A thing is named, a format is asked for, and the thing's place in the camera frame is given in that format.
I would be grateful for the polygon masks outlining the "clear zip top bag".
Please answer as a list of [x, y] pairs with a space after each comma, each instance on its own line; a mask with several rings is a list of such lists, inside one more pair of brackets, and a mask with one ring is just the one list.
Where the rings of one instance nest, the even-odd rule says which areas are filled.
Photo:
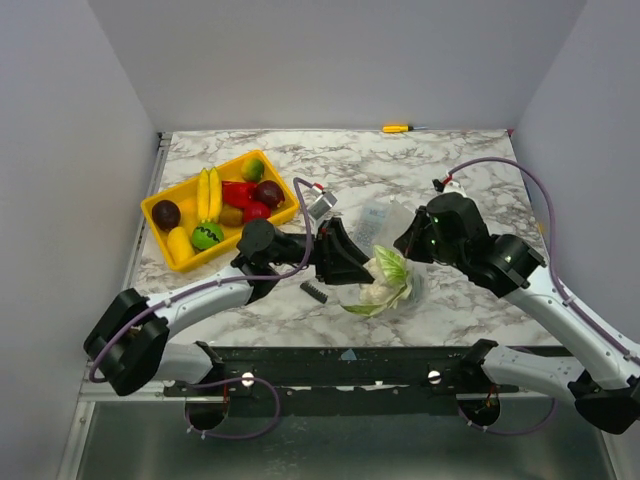
[[343, 310], [360, 317], [391, 317], [419, 304], [426, 293], [425, 269], [405, 259], [394, 246], [413, 218], [414, 214], [393, 198], [364, 203], [351, 239], [369, 257], [365, 269], [374, 282], [339, 288]]

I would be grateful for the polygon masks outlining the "white cauliflower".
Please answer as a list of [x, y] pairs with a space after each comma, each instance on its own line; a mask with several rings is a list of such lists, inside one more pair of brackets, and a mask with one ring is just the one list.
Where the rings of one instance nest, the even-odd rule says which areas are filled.
[[397, 308], [413, 290], [412, 275], [404, 257], [381, 245], [375, 245], [373, 253], [365, 268], [375, 281], [359, 285], [357, 302], [340, 303], [343, 310], [361, 317], [373, 317]]

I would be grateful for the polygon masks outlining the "red bell pepper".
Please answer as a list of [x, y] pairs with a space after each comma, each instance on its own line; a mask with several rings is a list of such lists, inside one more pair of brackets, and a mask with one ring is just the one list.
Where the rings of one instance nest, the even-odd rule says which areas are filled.
[[258, 184], [253, 182], [223, 181], [223, 202], [231, 207], [244, 209], [253, 201], [257, 186]]

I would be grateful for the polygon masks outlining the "yellow banana bunch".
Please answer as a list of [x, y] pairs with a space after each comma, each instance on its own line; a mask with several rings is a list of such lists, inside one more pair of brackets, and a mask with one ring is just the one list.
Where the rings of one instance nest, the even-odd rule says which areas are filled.
[[203, 169], [197, 178], [196, 212], [200, 223], [219, 221], [223, 207], [222, 180], [215, 167]]

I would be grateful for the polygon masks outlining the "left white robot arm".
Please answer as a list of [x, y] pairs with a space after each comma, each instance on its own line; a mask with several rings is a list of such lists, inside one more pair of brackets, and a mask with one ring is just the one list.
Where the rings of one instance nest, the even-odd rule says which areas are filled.
[[204, 342], [172, 345], [178, 333], [229, 309], [268, 295], [282, 274], [278, 265], [297, 274], [306, 266], [327, 285], [370, 284], [369, 258], [333, 217], [317, 233], [290, 234], [265, 219], [249, 222], [237, 244], [238, 255], [219, 272], [180, 289], [143, 296], [120, 292], [84, 341], [93, 365], [91, 381], [107, 382], [120, 396], [151, 381], [188, 383], [201, 395], [214, 393], [222, 380], [220, 357]]

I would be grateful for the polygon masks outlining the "clear plastic screw box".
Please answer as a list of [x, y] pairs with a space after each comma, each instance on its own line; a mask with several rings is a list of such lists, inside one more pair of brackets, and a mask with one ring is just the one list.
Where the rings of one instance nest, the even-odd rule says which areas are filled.
[[381, 232], [391, 205], [374, 200], [365, 202], [360, 210], [351, 239], [362, 250], [373, 245], [375, 237]]

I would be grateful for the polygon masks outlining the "black comb-like part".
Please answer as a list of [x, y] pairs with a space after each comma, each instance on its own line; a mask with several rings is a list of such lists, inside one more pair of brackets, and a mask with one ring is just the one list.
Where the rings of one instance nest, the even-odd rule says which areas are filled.
[[328, 300], [326, 293], [322, 292], [308, 281], [301, 283], [300, 289], [321, 304], [325, 304]]

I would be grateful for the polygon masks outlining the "dark purple plum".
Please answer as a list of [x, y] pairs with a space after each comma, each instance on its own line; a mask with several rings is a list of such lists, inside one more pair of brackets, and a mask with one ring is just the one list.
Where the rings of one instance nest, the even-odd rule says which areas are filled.
[[285, 202], [282, 188], [272, 180], [265, 180], [259, 183], [254, 190], [253, 198], [268, 206], [271, 210], [278, 209]]

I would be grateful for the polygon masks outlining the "red apple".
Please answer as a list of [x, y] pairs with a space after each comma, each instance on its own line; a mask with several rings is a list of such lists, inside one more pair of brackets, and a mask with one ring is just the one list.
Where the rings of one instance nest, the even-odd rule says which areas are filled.
[[256, 219], [268, 219], [271, 216], [271, 209], [268, 205], [260, 201], [252, 201], [243, 209], [243, 223]]

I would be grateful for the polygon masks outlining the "brown kiwi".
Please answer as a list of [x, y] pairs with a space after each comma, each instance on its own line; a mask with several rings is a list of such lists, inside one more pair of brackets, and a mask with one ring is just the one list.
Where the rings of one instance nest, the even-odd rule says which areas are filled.
[[219, 223], [229, 228], [239, 228], [244, 224], [242, 209], [224, 204], [219, 215]]

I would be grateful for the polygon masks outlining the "yellow plastic tray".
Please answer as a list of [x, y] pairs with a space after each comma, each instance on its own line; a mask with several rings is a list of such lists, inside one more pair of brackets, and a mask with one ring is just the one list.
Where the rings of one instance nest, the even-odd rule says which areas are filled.
[[[299, 201], [296, 195], [292, 193], [289, 187], [285, 184], [276, 168], [270, 163], [270, 161], [262, 151], [254, 150], [236, 159], [230, 160], [220, 166], [215, 166], [222, 182], [245, 182], [241, 177], [240, 171], [242, 163], [249, 158], [259, 158], [264, 163], [265, 172], [261, 182], [265, 180], [272, 180], [278, 183], [285, 195], [285, 202], [278, 209], [271, 210], [271, 216], [267, 220], [269, 220], [269, 222], [274, 225], [281, 225], [291, 221], [296, 215], [297, 210], [299, 209]], [[150, 221], [151, 232], [155, 237], [155, 240], [165, 258], [168, 267], [171, 270], [180, 273], [192, 271], [208, 263], [214, 258], [233, 250], [240, 240], [242, 230], [245, 226], [245, 224], [243, 224], [243, 226], [239, 228], [229, 228], [221, 225], [218, 221], [216, 224], [218, 224], [224, 232], [224, 241], [205, 251], [199, 251], [193, 247], [195, 251], [195, 256], [193, 258], [191, 258], [184, 264], [176, 265], [173, 262], [171, 255], [167, 249], [167, 236], [169, 232], [161, 231], [157, 227], [152, 219], [151, 210], [153, 206], [161, 200], [170, 200], [174, 202], [179, 207], [182, 215], [179, 226], [185, 228], [191, 240], [193, 230], [196, 226], [201, 224], [198, 221], [196, 212], [196, 185], [198, 175], [193, 176], [174, 187], [161, 191], [156, 195], [150, 196], [141, 202], [141, 210], [145, 218]]]

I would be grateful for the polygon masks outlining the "yellow lemon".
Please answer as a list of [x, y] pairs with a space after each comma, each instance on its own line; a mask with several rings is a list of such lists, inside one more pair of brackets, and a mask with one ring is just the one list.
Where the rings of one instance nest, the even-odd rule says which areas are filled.
[[190, 236], [182, 226], [175, 227], [169, 232], [167, 249], [176, 265], [184, 264], [195, 256]]

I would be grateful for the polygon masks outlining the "dark passion fruit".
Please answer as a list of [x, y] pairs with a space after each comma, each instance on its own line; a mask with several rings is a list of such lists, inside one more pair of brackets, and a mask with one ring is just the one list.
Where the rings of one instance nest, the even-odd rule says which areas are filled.
[[179, 207], [170, 200], [157, 202], [151, 213], [154, 223], [161, 231], [165, 232], [170, 232], [178, 227], [182, 217]]

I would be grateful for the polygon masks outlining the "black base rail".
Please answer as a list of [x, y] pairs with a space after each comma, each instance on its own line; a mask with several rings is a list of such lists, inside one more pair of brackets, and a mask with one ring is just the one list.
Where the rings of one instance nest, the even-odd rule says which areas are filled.
[[[356, 416], [427, 413], [454, 415], [461, 398], [481, 399], [489, 381], [468, 360], [466, 347], [217, 347], [215, 381], [228, 388], [195, 389], [176, 382], [164, 393], [232, 416], [263, 417], [281, 403], [284, 416]], [[236, 379], [251, 373], [263, 384]]]

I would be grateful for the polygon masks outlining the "aluminium extrusion frame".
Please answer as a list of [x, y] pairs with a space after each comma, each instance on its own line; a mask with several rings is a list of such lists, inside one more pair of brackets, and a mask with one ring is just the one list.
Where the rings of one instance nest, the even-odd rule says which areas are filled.
[[[169, 160], [175, 160], [179, 154], [186, 155], [195, 151], [192, 138], [207, 142], [216, 139], [218, 135], [214, 131], [161, 132], [147, 193], [149, 195], [156, 194], [161, 190], [163, 179], [167, 176], [165, 170]], [[133, 290], [143, 258], [144, 245], [150, 234], [150, 221], [141, 217], [138, 222], [134, 246], [127, 263], [123, 291], [116, 295], [106, 311], [106, 326], [111, 329], [112, 333], [117, 333], [128, 321], [147, 308], [142, 295], [134, 293]], [[89, 427], [96, 417], [98, 404], [159, 401], [160, 399], [154, 395], [161, 393], [162, 386], [153, 382], [128, 395], [120, 396], [113, 390], [110, 383], [94, 383], [88, 376], [84, 376], [57, 477], [59, 479], [77, 479], [79, 477], [82, 455], [89, 436]]]

